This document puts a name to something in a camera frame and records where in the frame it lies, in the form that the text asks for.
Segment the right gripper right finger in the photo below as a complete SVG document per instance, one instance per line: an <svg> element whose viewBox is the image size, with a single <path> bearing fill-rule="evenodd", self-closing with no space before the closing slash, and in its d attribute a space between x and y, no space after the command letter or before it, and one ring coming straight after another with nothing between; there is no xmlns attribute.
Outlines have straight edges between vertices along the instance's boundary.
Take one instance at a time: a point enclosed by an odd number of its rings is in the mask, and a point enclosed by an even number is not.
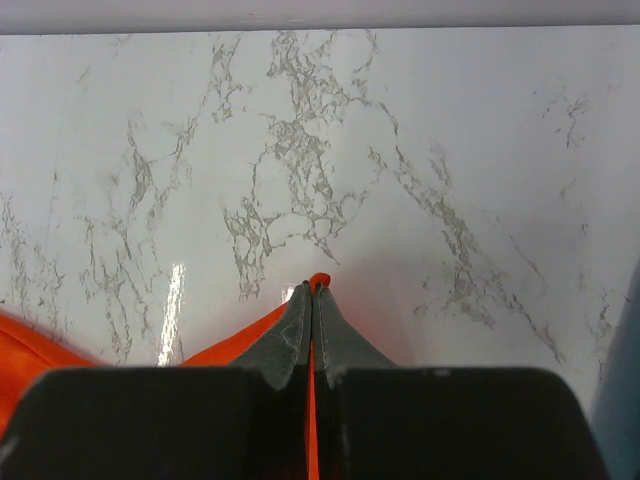
<svg viewBox="0 0 640 480"><path fill-rule="evenodd" d="M604 479L572 390L524 367L407 368L312 297L322 479Z"/></svg>

